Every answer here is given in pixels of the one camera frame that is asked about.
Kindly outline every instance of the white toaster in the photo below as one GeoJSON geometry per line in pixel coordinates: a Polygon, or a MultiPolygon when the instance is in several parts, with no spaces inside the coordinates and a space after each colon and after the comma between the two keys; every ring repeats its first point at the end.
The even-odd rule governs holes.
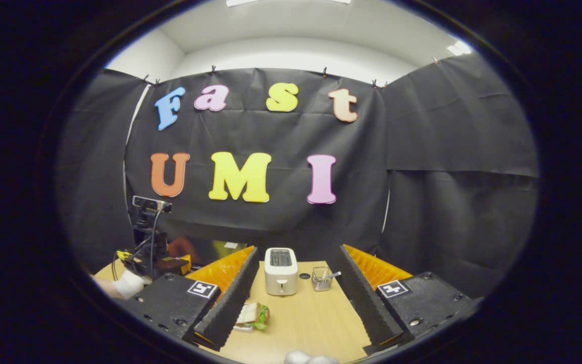
{"type": "Polygon", "coordinates": [[[286,247],[266,249],[264,258],[266,293],[289,296],[296,293],[298,262],[293,250],[286,247]]]}

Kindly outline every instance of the ceiling light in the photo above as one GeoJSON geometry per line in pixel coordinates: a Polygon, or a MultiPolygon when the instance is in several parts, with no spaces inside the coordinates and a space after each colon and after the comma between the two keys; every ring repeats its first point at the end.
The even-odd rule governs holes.
{"type": "Polygon", "coordinates": [[[236,7],[237,5],[242,5],[246,3],[254,3],[258,0],[226,0],[226,5],[230,7],[236,7]]]}
{"type": "Polygon", "coordinates": [[[459,49],[462,53],[466,53],[467,55],[471,54],[471,47],[460,40],[455,43],[455,48],[459,49]]]}
{"type": "Polygon", "coordinates": [[[454,46],[454,45],[452,45],[452,46],[450,46],[450,47],[448,47],[448,48],[446,48],[446,49],[448,49],[448,50],[449,50],[451,53],[453,53],[455,56],[462,55],[462,51],[460,51],[459,49],[457,49],[457,47],[456,47],[456,46],[454,46]]]}

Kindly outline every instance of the white wall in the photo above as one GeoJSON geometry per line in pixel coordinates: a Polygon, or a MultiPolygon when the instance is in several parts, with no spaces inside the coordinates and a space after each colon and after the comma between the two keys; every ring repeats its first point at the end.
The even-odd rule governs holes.
{"type": "Polygon", "coordinates": [[[168,79],[235,68],[288,68],[345,76],[378,85],[418,67],[357,45],[300,37],[270,37],[220,44],[185,55],[168,79]]]}
{"type": "Polygon", "coordinates": [[[125,72],[139,78],[149,74],[148,81],[169,80],[184,53],[164,32],[155,29],[117,55],[106,68],[125,72]]]}

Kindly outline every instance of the sandwich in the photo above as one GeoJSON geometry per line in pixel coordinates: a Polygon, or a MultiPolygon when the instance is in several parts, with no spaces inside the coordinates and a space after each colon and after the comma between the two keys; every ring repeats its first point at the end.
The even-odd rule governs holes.
{"type": "Polygon", "coordinates": [[[236,327],[249,329],[249,331],[252,330],[250,328],[263,330],[266,329],[266,324],[270,316],[268,307],[265,305],[257,302],[245,303],[235,325],[236,327]]]}

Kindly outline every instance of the white ceiling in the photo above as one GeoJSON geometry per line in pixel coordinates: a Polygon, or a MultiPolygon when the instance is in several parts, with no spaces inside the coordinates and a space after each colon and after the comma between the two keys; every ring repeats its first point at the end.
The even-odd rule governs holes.
{"type": "Polygon", "coordinates": [[[312,37],[356,44],[422,67],[452,56],[455,39],[384,0],[260,0],[227,7],[210,0],[160,27],[185,53],[237,40],[312,37]]]}

